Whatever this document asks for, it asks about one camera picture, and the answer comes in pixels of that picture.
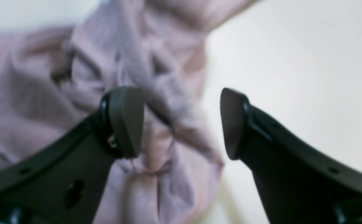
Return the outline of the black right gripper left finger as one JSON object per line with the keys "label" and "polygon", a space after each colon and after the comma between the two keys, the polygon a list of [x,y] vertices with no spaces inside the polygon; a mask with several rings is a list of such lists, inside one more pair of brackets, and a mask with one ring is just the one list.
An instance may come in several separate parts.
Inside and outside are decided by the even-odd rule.
{"label": "black right gripper left finger", "polygon": [[91,224],[117,159],[140,154],[141,88],[121,86],[42,151],[0,171],[0,224]]}

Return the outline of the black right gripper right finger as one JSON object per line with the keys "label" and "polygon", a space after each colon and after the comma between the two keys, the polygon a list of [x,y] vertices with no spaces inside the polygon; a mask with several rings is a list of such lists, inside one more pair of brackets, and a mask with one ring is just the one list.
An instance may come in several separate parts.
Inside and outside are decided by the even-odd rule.
{"label": "black right gripper right finger", "polygon": [[362,172],[314,149],[231,88],[220,111],[229,159],[252,172],[271,224],[362,224]]}

